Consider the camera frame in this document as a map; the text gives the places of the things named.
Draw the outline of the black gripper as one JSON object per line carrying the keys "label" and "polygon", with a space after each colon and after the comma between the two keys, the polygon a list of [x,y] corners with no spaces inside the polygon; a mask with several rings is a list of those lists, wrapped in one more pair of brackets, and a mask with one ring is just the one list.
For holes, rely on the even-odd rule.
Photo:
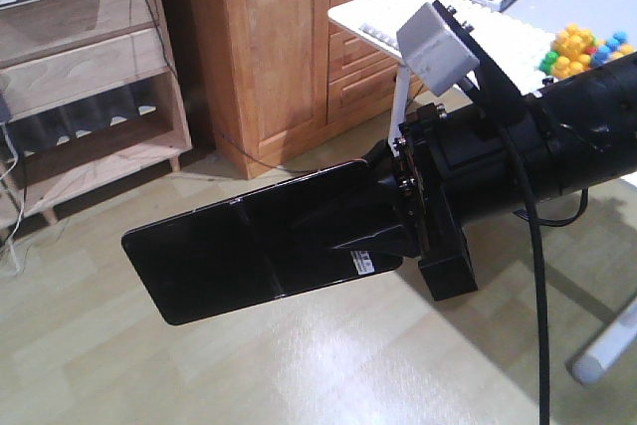
{"label": "black gripper", "polygon": [[[445,118],[433,105],[407,116],[394,144],[397,170],[410,187],[417,239],[404,225],[327,230],[332,250],[369,251],[416,258],[433,299],[443,301],[477,289],[463,228],[486,216],[507,213],[547,191],[547,148],[532,118],[503,127],[475,106]],[[366,181],[394,181],[395,156],[386,139],[362,159]]]}

